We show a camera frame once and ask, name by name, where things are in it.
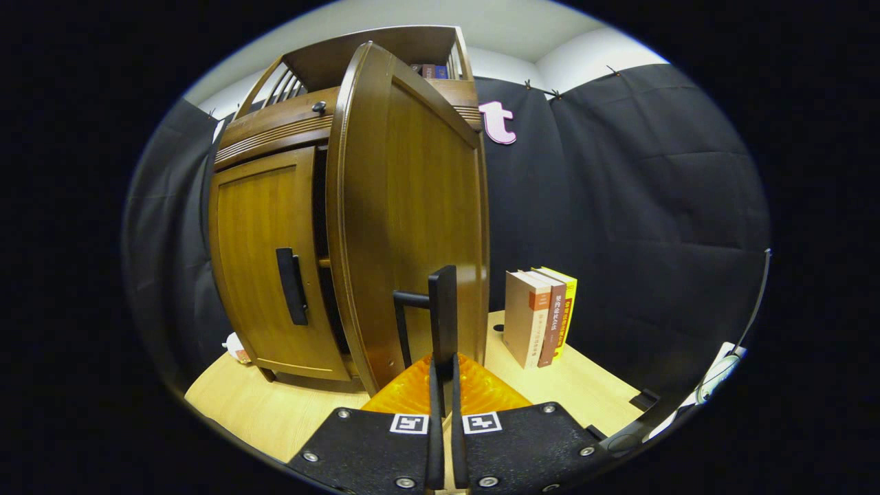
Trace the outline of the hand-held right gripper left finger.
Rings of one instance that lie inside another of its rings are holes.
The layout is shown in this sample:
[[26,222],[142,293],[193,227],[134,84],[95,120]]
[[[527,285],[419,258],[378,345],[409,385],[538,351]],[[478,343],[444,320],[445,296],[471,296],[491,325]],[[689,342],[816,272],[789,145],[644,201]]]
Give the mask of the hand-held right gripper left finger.
[[430,355],[377,395],[380,408],[334,408],[288,468],[339,492],[429,492],[444,478],[437,370]]

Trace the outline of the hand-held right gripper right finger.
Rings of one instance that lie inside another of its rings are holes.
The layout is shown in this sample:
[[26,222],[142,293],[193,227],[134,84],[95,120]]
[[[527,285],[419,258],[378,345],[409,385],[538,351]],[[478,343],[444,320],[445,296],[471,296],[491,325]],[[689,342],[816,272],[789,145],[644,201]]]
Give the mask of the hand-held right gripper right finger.
[[464,414],[461,357],[454,371],[450,451],[456,487],[469,492],[566,492],[614,457],[559,402]]

